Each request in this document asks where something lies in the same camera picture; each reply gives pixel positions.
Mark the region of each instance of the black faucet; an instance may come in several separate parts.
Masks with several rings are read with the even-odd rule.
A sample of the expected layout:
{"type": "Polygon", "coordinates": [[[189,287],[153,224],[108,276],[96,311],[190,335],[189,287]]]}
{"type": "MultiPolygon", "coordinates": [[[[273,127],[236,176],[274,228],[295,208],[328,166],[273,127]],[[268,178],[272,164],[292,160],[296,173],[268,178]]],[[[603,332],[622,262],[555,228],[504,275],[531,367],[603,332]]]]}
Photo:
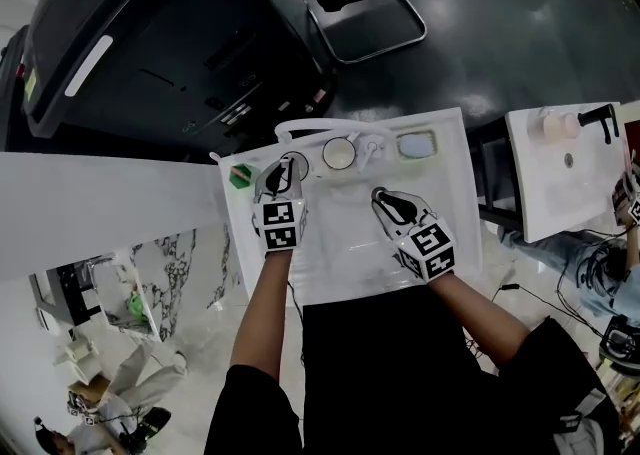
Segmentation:
{"type": "Polygon", "coordinates": [[[586,126],[587,124],[600,121],[602,129],[604,130],[604,141],[607,144],[611,144],[611,135],[609,134],[609,128],[607,126],[608,118],[611,118],[613,121],[613,134],[616,137],[619,137],[620,132],[618,131],[618,121],[616,121],[616,113],[611,103],[603,107],[596,108],[595,110],[591,110],[591,112],[578,114],[578,122],[580,123],[580,126],[586,126]]]}

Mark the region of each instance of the white sink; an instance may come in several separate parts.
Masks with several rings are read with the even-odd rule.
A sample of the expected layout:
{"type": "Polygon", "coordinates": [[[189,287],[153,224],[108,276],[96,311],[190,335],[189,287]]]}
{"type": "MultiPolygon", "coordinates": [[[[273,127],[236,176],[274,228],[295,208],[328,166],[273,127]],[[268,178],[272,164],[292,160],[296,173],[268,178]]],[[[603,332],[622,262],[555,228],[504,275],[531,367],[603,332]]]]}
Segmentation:
{"type": "MultiPolygon", "coordinates": [[[[606,103],[544,107],[548,115],[588,112],[606,103]]],[[[611,194],[625,169],[624,126],[620,137],[608,120],[611,144],[599,122],[582,127],[576,139],[532,140],[527,125],[542,109],[507,114],[524,220],[524,237],[534,242],[611,212],[611,194]]]]}
{"type": "Polygon", "coordinates": [[[246,163],[263,170],[288,151],[303,153],[311,163],[309,175],[302,182],[309,209],[307,228],[302,245],[294,252],[289,275],[298,302],[335,302],[419,284],[393,258],[392,245],[371,209],[371,191],[378,186],[421,196],[445,218],[457,239],[456,273],[472,276],[482,270],[476,191],[460,109],[376,124],[394,133],[432,130],[438,154],[401,161],[394,146],[388,147],[384,156],[371,160],[362,173],[355,165],[334,171],[324,164],[322,148],[327,140],[349,134],[334,130],[221,161],[232,231],[249,296],[264,261],[251,224],[254,190],[238,190],[226,178],[232,165],[246,163]]]}

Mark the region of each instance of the dark floor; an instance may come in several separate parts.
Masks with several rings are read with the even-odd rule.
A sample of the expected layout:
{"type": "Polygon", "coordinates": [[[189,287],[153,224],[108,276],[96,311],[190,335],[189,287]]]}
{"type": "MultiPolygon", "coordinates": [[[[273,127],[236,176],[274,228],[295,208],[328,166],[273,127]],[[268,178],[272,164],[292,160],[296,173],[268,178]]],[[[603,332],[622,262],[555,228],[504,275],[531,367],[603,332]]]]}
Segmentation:
{"type": "MultiPolygon", "coordinates": [[[[273,1],[321,51],[302,0],[273,1]]],[[[427,38],[340,68],[328,115],[376,120],[460,106],[465,124],[474,127],[520,108],[640,98],[640,10],[635,4],[411,1],[427,23],[427,38]]],[[[411,22],[402,12],[373,18],[360,20],[360,32],[342,22],[332,34],[341,48],[357,48],[365,39],[363,24],[367,32],[378,29],[393,37],[411,22]]]]}

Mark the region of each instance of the white pipe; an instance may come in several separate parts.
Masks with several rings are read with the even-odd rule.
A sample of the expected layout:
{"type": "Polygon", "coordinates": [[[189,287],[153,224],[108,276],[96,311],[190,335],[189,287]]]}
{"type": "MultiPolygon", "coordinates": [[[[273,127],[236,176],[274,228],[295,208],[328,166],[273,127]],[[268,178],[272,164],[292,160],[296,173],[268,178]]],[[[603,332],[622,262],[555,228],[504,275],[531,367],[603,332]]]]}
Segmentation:
{"type": "Polygon", "coordinates": [[[298,130],[345,130],[359,131],[361,133],[373,133],[385,137],[390,145],[394,145],[395,135],[389,128],[380,126],[375,123],[366,123],[364,121],[352,121],[349,119],[296,119],[294,121],[285,121],[276,126],[275,132],[278,140],[283,144],[289,144],[293,137],[292,131],[298,130]]]}

